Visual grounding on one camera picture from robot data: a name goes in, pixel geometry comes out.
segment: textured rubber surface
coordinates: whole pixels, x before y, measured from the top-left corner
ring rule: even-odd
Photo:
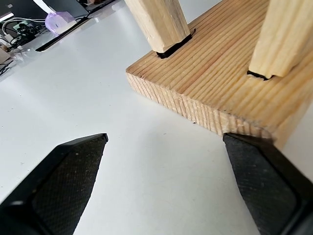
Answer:
[[[90,198],[103,149],[101,138],[75,146],[38,189],[31,204],[52,234],[73,234]]]
[[[261,235],[279,235],[297,207],[297,199],[253,145],[225,135],[239,191]]]

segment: wire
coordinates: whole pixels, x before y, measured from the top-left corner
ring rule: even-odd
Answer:
[[[9,19],[7,21],[4,21],[3,25],[2,25],[2,32],[7,35],[6,31],[5,31],[5,26],[9,23],[9,22],[19,22],[19,21],[33,21],[33,22],[38,22],[38,23],[44,23],[45,20],[40,20],[40,19],[27,19],[27,18],[22,18],[22,17],[14,17],[12,19]]]
[[[12,60],[11,62],[7,63],[7,64],[0,64],[3,65],[3,67],[0,69],[0,76],[3,75],[5,72],[7,72],[11,67],[9,67],[9,65],[13,62],[14,60]]]
[[[5,32],[6,32],[7,30],[10,30],[10,31],[12,31],[12,32],[14,32],[14,33],[18,33],[18,31],[13,30],[13,29],[10,29],[10,28],[8,28],[8,27],[4,27],[4,30],[5,30]]]
[[[4,38],[0,38],[1,40],[4,40],[5,42],[11,44],[9,41],[5,40]]]

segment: white table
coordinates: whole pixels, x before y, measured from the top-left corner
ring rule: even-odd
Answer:
[[[191,21],[217,0],[181,0]],[[109,142],[76,235],[254,235],[222,138],[133,92],[150,50],[123,1],[0,78],[0,201],[58,144]],[[311,107],[284,154],[313,179]]]

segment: wooden dowel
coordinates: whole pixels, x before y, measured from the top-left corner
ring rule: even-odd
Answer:
[[[286,76],[312,48],[312,31],[313,0],[270,0],[249,70]]]
[[[152,50],[163,53],[189,34],[178,0],[125,0]]]

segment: wood grain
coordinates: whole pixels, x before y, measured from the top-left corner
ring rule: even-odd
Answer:
[[[178,0],[125,0],[152,50],[165,52],[189,34]]]
[[[246,74],[267,0],[224,0],[190,23],[193,39],[174,55],[150,52],[127,68],[131,87],[222,135],[273,139],[282,147],[313,95],[313,52],[286,77]]]
[[[313,30],[312,0],[270,0],[249,70],[271,78],[298,64]]]

